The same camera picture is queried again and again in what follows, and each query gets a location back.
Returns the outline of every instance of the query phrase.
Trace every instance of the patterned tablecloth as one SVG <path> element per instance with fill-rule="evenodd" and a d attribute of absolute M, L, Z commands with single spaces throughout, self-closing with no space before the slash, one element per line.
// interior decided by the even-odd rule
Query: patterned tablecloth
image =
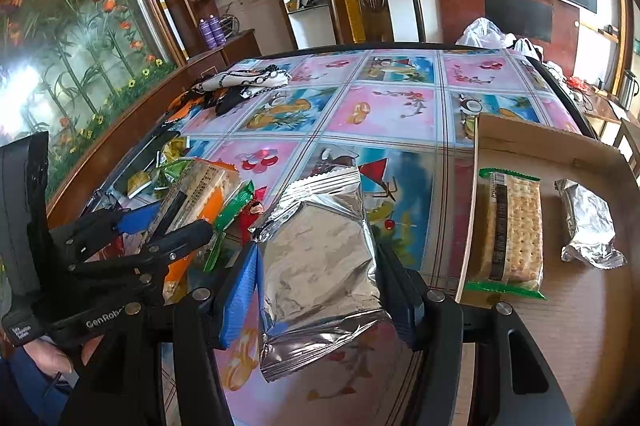
<path fill-rule="evenodd" d="M 191 156 L 234 164 L 267 204 L 293 180 L 357 165 L 367 215 L 380 240 L 427 283 L 454 293 L 469 222 L 474 115 L 489 112 L 579 133 L 546 81 L 512 51 L 370 50 L 245 60 L 292 75 L 216 118 L 191 113 L 175 129 Z M 242 337 L 216 352 L 237 424 L 399 424 L 419 355 L 390 324 L 276 382 L 260 374 L 257 306 Z M 170 351 L 165 353 L 169 424 L 179 424 Z"/>

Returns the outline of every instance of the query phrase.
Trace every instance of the green packaging strip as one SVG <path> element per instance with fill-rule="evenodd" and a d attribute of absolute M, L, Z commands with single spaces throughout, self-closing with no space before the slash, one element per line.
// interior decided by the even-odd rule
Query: green packaging strip
<path fill-rule="evenodd" d="M 537 298 L 546 300 L 540 291 L 524 289 L 516 285 L 509 285 L 504 282 L 485 280 L 485 281 L 468 281 L 465 283 L 465 289 L 469 291 L 484 292 L 500 292 L 502 294 L 517 294 L 518 296 L 526 296 L 529 298 Z"/>
<path fill-rule="evenodd" d="M 218 218 L 216 218 L 213 225 L 217 232 L 225 231 L 225 229 L 231 225 L 236 219 L 236 216 L 238 216 L 244 207 L 254 198 L 254 193 L 253 181 L 249 181 L 238 190 L 236 196 L 228 202 L 222 211 L 220 211 Z"/>
<path fill-rule="evenodd" d="M 512 177 L 519 177 L 527 181 L 540 182 L 540 179 L 538 177 L 532 177 L 531 175 L 525 175 L 524 173 L 518 173 L 517 171 L 513 171 L 513 170 L 505 170 L 503 168 L 481 168 L 478 171 L 478 176 L 482 177 L 483 179 L 487 179 L 494 172 L 504 173 L 505 175 L 511 175 Z"/>
<path fill-rule="evenodd" d="M 211 272 L 213 268 L 216 266 L 216 262 L 220 257 L 220 249 L 222 249 L 222 241 L 225 239 L 226 232 L 222 231 L 218 234 L 213 247 L 211 247 L 209 251 L 209 255 L 204 263 L 204 267 L 202 268 L 203 272 Z"/>

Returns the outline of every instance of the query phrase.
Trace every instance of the white plastic bag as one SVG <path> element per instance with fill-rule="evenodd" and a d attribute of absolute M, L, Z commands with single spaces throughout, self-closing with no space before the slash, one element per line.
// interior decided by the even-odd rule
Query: white plastic bag
<path fill-rule="evenodd" d="M 529 58 L 535 58 L 540 61 L 540 56 L 536 52 L 536 49 L 533 47 L 533 43 L 529 41 L 529 38 L 520 38 L 516 41 L 516 44 L 513 46 L 513 50 L 519 52 L 523 56 L 528 56 Z"/>
<path fill-rule="evenodd" d="M 513 34 L 504 34 L 491 20 L 478 18 L 465 29 L 456 44 L 481 49 L 505 49 L 514 41 L 516 37 Z"/>

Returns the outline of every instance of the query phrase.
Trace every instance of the person's hand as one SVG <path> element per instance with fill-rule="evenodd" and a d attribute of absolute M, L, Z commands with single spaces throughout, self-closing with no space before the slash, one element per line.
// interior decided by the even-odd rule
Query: person's hand
<path fill-rule="evenodd" d="M 81 359 L 83 364 L 88 363 L 101 339 L 102 336 L 97 336 L 82 346 Z M 71 359 L 64 352 L 44 340 L 33 340 L 24 345 L 24 350 L 40 371 L 49 377 L 55 377 L 58 372 L 70 374 L 74 369 Z"/>

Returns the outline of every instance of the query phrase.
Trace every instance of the wooden cabinet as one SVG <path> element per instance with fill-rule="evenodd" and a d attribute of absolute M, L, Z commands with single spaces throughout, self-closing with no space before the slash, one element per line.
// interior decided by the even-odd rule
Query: wooden cabinet
<path fill-rule="evenodd" d="M 205 74 L 217 74 L 240 60 L 260 57 L 254 29 L 242 31 L 222 47 L 198 54 L 187 61 L 187 67 L 195 81 Z"/>

